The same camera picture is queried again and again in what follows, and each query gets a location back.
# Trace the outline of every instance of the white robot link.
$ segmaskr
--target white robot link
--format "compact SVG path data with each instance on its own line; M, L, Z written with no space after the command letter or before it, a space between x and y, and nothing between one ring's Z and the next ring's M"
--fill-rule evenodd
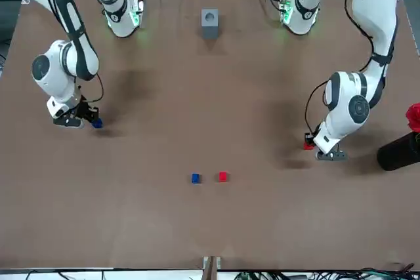
M92 101L87 101L75 86L76 77L88 81L97 75L99 61L74 0L35 1L55 15L69 39L55 41L32 64L33 79L50 96L47 108L54 124L81 128L86 119L93 127L102 127L98 108L91 108L89 103ZM129 36L139 26L142 3L138 0L100 2L105 9L108 25L116 36Z
M282 22L293 32L309 32L316 18L320 0L280 0ZM371 56L357 72L333 73L325 86L327 117L311 131L309 139L318 146L318 159L345 159L343 151L333 148L367 121L370 110L378 104L385 87L385 77L392 60L397 31L397 0L352 0L349 18L371 43Z

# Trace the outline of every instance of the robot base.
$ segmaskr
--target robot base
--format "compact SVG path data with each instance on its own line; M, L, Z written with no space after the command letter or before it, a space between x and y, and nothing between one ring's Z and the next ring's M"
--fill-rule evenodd
M116 36L128 37L133 34L137 28L141 27L143 9L143 0L127 0L127 10L124 12L119 22L114 22L112 17L109 18L108 15L105 14L108 26Z
M307 34L316 21L319 9L308 20L304 20L296 9L295 0L279 1L280 22L296 35Z

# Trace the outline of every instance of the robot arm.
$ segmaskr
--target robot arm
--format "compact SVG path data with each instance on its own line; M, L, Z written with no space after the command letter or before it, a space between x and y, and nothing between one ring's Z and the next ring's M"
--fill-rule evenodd
M397 29L397 0L353 0L355 21L371 37L373 54L365 72L334 73L325 88L329 113L318 126L314 143L322 153L358 130L379 102L392 60Z
M70 41L55 41L50 49L32 64L32 77L50 96L47 107L56 125L83 126L86 119L100 126L97 108L91 108L75 78L91 80L98 72L99 61L74 0L36 0L50 10L62 24Z

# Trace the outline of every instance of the brown table surface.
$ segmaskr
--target brown table surface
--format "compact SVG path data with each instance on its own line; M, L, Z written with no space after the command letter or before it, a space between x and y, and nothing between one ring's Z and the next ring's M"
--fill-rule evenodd
M225 269L420 264L420 169L375 162L419 101L402 1L385 95L342 142L343 163L303 151L310 91L369 54L343 0L322 0L302 37L264 0L146 0L145 28L127 39L96 0L76 3L100 57L105 128L52 124L30 68L65 35L38 4L23 6L0 80L0 268L199 268L208 255ZM200 37L205 7L219 9L216 41ZM87 98L100 92L80 84ZM313 127L327 113L321 95ZM217 183L224 170L229 183Z

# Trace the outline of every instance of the gray cube with hole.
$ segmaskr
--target gray cube with hole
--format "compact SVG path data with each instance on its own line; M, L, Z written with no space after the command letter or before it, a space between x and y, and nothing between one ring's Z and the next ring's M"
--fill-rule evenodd
M204 39L216 39L219 34L219 10L201 10L201 28Z

